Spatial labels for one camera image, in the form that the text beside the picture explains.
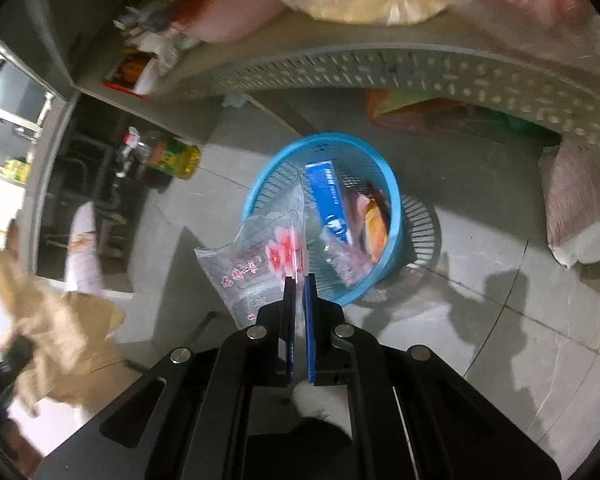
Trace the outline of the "perforated metal shelf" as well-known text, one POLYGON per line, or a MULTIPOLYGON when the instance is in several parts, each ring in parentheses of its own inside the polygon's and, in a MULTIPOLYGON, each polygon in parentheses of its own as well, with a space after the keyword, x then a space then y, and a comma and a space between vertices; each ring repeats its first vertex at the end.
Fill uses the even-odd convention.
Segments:
POLYGON ((450 12, 405 27, 287 12, 243 40, 190 51, 155 94, 326 87, 429 92, 534 122, 600 153, 600 75, 507 49, 450 12))

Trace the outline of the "clear plastic bag red print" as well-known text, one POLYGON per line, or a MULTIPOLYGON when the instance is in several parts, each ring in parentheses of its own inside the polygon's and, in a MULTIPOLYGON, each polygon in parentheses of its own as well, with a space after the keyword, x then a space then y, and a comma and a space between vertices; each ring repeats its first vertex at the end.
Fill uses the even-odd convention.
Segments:
POLYGON ((201 269, 239 328, 256 322, 259 310, 283 299, 285 281, 304 277, 304 212, 258 212, 234 240, 219 249, 197 248, 201 269))

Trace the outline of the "blue toothpaste box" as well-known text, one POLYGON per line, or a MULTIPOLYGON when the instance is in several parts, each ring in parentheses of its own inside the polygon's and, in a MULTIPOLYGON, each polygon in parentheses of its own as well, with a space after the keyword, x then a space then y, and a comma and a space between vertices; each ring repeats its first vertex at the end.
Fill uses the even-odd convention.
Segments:
POLYGON ((331 160, 312 162, 306 165, 304 172, 322 225, 332 236, 352 245, 349 214, 334 163, 331 160))

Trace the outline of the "blue plastic waste basket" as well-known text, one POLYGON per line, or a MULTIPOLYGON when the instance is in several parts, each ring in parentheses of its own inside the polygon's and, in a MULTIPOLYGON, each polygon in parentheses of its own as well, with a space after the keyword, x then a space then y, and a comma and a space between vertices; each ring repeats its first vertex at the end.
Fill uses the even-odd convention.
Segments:
POLYGON ((340 306, 384 302, 400 274, 437 263, 436 213, 401 192, 370 144, 336 132, 289 144, 260 172, 242 214, 296 186, 304 197, 308 270, 321 297, 340 306))

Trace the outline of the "pink plastic basin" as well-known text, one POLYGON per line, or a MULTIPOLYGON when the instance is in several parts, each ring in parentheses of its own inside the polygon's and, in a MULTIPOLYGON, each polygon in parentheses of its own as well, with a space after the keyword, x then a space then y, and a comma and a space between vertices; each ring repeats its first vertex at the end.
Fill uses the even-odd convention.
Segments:
POLYGON ((183 0, 172 26, 207 44, 227 44, 246 38, 286 11, 280 0, 183 0))

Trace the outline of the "orange plastic bag on floor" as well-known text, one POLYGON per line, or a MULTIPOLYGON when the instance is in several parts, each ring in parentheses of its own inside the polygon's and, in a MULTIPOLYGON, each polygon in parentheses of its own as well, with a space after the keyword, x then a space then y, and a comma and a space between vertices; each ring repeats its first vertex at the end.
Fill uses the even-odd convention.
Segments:
POLYGON ((434 96, 430 92, 366 89, 365 113, 371 124, 401 131, 427 131, 442 119, 464 125, 476 106, 434 96))

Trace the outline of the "red snack bag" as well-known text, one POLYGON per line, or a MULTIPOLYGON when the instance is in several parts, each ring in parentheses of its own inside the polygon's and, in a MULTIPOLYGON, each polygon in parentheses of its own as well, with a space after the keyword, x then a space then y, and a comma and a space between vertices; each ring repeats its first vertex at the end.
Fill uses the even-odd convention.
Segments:
POLYGON ((352 245, 378 263, 388 243, 390 209, 386 196, 367 182, 363 191, 347 188, 347 205, 352 245))

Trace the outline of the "red box on shelf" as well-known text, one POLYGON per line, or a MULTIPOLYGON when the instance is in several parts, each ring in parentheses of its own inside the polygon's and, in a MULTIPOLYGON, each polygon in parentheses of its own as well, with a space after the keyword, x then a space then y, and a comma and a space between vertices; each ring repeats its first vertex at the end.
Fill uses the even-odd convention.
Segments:
POLYGON ((158 58, 152 53, 130 52, 104 78, 106 88, 147 98, 160 79, 158 58))

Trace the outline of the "beige paper napkin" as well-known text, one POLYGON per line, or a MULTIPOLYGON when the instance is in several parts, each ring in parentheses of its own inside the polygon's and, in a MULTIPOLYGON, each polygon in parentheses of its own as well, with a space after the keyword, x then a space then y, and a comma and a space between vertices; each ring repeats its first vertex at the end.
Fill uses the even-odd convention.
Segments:
POLYGON ((38 402, 49 398, 91 418, 135 380, 114 341, 125 314, 105 298, 58 292, 27 274, 18 243, 12 220, 0 249, 0 304, 9 320, 1 348, 19 336, 32 344, 32 359, 15 381, 16 398, 32 416, 38 402))

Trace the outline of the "pink white sack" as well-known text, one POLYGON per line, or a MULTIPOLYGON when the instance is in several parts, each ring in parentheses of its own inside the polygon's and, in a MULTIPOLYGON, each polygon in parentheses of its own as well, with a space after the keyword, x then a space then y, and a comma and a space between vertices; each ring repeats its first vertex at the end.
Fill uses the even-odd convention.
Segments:
POLYGON ((547 246, 564 268, 600 262, 600 155, 562 139, 539 161, 547 246))

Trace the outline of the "yellow cooking oil bottle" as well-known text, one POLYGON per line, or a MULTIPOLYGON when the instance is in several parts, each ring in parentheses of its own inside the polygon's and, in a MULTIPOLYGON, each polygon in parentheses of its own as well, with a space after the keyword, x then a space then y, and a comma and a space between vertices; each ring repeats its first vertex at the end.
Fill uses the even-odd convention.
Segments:
POLYGON ((171 178, 188 180, 198 168, 201 150, 160 130, 140 132, 129 126, 117 154, 117 176, 139 179, 147 170, 155 170, 171 178))

